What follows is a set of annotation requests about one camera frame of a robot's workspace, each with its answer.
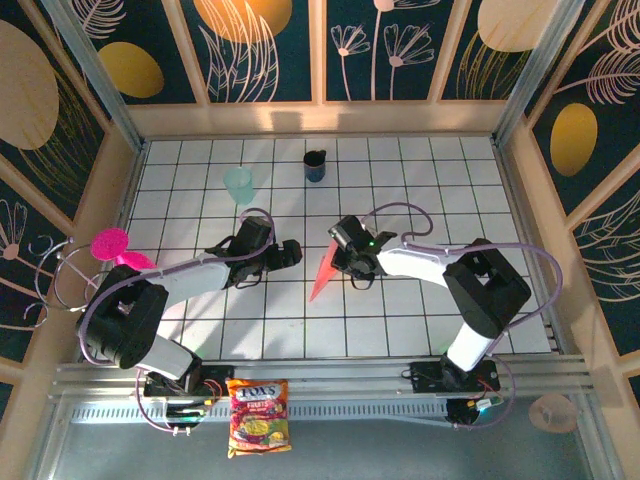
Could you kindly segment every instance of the black cup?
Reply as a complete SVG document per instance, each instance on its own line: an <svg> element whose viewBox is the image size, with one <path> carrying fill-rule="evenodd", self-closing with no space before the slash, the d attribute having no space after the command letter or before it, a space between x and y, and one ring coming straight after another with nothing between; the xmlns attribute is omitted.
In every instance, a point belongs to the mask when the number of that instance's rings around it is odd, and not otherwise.
<svg viewBox="0 0 640 480"><path fill-rule="evenodd" d="M317 183L327 172L326 150L313 150L304 154L304 176L310 182Z"/></svg>

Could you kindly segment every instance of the dark blue wallpaper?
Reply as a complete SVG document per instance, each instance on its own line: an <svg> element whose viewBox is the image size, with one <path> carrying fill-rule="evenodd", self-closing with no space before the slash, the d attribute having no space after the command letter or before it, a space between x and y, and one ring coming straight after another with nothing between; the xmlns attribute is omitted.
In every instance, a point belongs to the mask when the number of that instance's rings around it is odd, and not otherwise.
<svg viewBox="0 0 640 480"><path fill-rule="evenodd" d="M609 4L533 128L567 214L640 142L640 10L621 22L627 4Z"/></svg>
<svg viewBox="0 0 640 480"><path fill-rule="evenodd" d="M618 353L640 349L640 173L573 234Z"/></svg>
<svg viewBox="0 0 640 480"><path fill-rule="evenodd" d="M28 327L38 319L41 307L35 291L36 267L50 246L64 235L29 203L0 181L0 324ZM53 255L43 265L51 273ZM39 276L40 291L46 295L51 277ZM21 362L29 345L30 331L0 328L0 356Z"/></svg>
<svg viewBox="0 0 640 480"><path fill-rule="evenodd" d="M631 385L631 391L633 392L633 396L636 397L636 402L640 407L640 375L636 375L635 377L629 377L629 384Z"/></svg>
<svg viewBox="0 0 640 480"><path fill-rule="evenodd" d="M311 100L307 0L180 4L212 103Z"/></svg>
<svg viewBox="0 0 640 480"><path fill-rule="evenodd" d="M104 132L29 18L14 2L0 5L0 40L16 61L3 65L5 95L0 154L73 219Z"/></svg>
<svg viewBox="0 0 640 480"><path fill-rule="evenodd" d="M549 79L551 78L553 73L556 71L556 68L558 68L558 63L560 63L560 60L562 60L562 58L564 57L564 54L567 53L567 49L569 48L569 46L571 45L571 42L573 42L574 37L582 27L582 24L585 18L587 18L587 15L589 15L589 12L591 11L591 7L593 7L593 4L595 3L595 1L596 0L585 0L582 10L580 11L580 15L578 16L578 20L576 20L576 23L574 24L573 28L569 32L569 35L567 35L565 42L562 44L562 48L558 52L558 55L556 55L556 59L553 61L553 63L549 67L549 70L545 74L544 78L540 81L540 85L538 85L538 88L536 88L536 91L533 93L531 100L527 104L524 110L525 115L529 116L531 111L536 106L536 103L538 103L538 100L540 99L540 95L542 95L542 92L544 92L544 90L547 88Z"/></svg>
<svg viewBox="0 0 640 480"><path fill-rule="evenodd" d="M478 12L483 0L473 0L449 71L443 100L506 100L531 50L502 52L480 38Z"/></svg>
<svg viewBox="0 0 640 480"><path fill-rule="evenodd" d="M0 382L0 421L4 416L4 411L6 410L7 404L9 403L11 390L13 390L13 385Z"/></svg>
<svg viewBox="0 0 640 480"><path fill-rule="evenodd" d="M453 2L386 3L327 2L327 100L427 98Z"/></svg>
<svg viewBox="0 0 640 480"><path fill-rule="evenodd" d="M82 3L88 5L79 8ZM126 104L195 102L161 0L85 0L74 4L107 71L112 79L122 82L114 83ZM102 17L95 14L100 5L105 6Z"/></svg>

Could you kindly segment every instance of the yellow circle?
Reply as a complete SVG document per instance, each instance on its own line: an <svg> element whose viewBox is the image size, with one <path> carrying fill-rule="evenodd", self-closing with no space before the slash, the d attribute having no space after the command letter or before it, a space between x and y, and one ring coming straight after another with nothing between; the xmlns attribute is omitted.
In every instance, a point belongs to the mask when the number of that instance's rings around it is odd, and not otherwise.
<svg viewBox="0 0 640 480"><path fill-rule="evenodd" d="M249 21L250 9L259 21L264 18L275 37L289 23L293 5L291 0L193 0L204 23L216 34L237 43L259 41L262 38L260 24L253 31Z"/></svg>
<svg viewBox="0 0 640 480"><path fill-rule="evenodd" d="M598 139L598 119L586 105L564 107L551 130L551 163L560 175L572 177L587 164Z"/></svg>
<svg viewBox="0 0 640 480"><path fill-rule="evenodd" d="M538 45L559 0L483 0L478 34L499 52L525 52Z"/></svg>
<svg viewBox="0 0 640 480"><path fill-rule="evenodd" d="M58 122L58 84L28 35L0 20L0 139L23 150L44 145Z"/></svg>
<svg viewBox="0 0 640 480"><path fill-rule="evenodd" d="M98 56L116 88L136 98L149 98L162 90L164 76L160 66L142 48L127 42L105 45Z"/></svg>

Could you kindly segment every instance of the beige oval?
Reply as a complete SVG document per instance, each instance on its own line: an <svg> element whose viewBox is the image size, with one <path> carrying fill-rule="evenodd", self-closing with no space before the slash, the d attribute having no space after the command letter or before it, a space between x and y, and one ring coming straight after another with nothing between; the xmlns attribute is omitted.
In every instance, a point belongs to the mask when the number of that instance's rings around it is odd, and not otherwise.
<svg viewBox="0 0 640 480"><path fill-rule="evenodd" d="M286 28L293 12L291 0L194 0L193 4L211 30L237 43L264 40L259 23L249 21L248 10L258 22L260 17L265 20L274 37Z"/></svg>
<svg viewBox="0 0 640 480"><path fill-rule="evenodd" d="M44 52L0 20L0 139L23 150L44 145L58 121L58 85Z"/></svg>
<svg viewBox="0 0 640 480"><path fill-rule="evenodd" d="M478 33L499 52L525 52L538 45L558 0L483 0Z"/></svg>

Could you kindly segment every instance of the metal rail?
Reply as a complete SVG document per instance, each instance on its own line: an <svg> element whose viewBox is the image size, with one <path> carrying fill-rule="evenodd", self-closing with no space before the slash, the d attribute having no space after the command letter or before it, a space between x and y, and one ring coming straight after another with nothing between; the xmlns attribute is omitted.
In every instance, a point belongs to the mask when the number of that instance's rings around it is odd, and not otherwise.
<svg viewBox="0 0 640 480"><path fill-rule="evenodd" d="M513 371L518 396L544 395L549 392L574 394L593 390L593 382L579 355L505 355L501 356ZM286 378L291 400L381 400L411 398L458 398L471 392L414 394L408 380L401 377L411 362L439 361L438 357L401 359L283 360L205 362L229 365L235 376L249 379ZM503 389L512 385L498 365ZM93 367L85 364L61 365L50 391L54 402L131 399L134 370L117 367Z"/></svg>

